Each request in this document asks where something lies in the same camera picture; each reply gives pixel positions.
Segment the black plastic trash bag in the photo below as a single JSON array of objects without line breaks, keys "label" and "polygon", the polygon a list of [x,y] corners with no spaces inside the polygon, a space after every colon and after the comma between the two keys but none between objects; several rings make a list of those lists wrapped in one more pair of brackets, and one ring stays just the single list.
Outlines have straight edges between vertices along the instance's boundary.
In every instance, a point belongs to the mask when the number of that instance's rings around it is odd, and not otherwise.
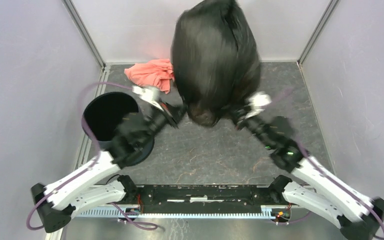
[{"label": "black plastic trash bag", "polygon": [[235,0],[204,0],[178,18],[171,45],[174,84],[189,118],[212,127],[259,88],[262,64]]}]

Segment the dark blue trash bin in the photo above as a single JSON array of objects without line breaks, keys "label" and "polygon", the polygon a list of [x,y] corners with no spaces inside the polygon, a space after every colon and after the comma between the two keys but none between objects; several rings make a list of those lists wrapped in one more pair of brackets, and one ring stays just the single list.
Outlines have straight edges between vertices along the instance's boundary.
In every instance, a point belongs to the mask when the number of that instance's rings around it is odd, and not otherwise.
[{"label": "dark blue trash bin", "polygon": [[116,127],[122,123],[129,113],[144,114],[133,96],[124,92],[107,92],[92,100],[83,112],[84,120],[96,137],[99,147],[93,143],[89,151],[89,159],[97,155],[97,151],[110,146],[115,136]]}]

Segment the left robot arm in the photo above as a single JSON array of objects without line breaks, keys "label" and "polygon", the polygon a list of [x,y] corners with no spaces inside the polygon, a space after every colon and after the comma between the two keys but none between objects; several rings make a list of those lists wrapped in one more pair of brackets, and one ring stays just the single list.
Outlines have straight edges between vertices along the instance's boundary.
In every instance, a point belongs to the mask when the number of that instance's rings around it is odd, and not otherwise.
[{"label": "left robot arm", "polygon": [[48,185],[36,183],[30,189],[34,210],[46,233],[64,228],[75,216],[100,205],[123,201],[133,203],[137,190],[120,181],[90,189],[105,177],[139,163],[147,144],[170,125],[177,128],[187,112],[185,104],[170,105],[163,101],[151,104],[151,115],[130,112],[115,128],[109,146],[99,150],[87,163]]}]

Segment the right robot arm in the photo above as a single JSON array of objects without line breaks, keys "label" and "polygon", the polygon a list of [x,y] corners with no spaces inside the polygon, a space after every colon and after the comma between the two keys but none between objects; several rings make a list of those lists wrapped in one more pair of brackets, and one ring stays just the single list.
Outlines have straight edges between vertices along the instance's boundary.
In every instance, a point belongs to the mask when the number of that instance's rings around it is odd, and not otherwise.
[{"label": "right robot arm", "polygon": [[269,157],[279,169],[314,188],[307,191],[280,175],[268,191],[273,203],[287,201],[305,208],[336,226],[347,240],[384,240],[384,199],[361,194],[326,170],[292,138],[294,128],[288,118],[276,116],[266,122],[249,106],[234,108],[229,115],[238,130],[246,128],[271,151]]}]

